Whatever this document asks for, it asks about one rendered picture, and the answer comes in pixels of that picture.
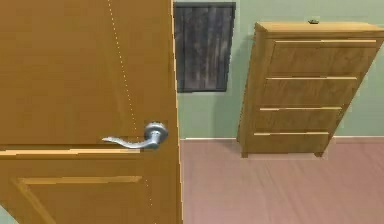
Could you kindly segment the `brown wooden room door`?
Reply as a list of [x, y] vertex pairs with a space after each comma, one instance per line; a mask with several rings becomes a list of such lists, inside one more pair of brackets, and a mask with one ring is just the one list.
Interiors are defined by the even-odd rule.
[[[103, 141], [151, 122], [157, 149]], [[0, 206], [18, 224], [183, 224], [172, 0], [0, 0]]]

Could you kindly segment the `light wooden chest of drawers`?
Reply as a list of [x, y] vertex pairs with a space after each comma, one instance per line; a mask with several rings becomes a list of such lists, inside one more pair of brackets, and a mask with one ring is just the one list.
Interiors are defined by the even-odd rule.
[[384, 43], [366, 22], [257, 22], [237, 141], [241, 156], [326, 151]]

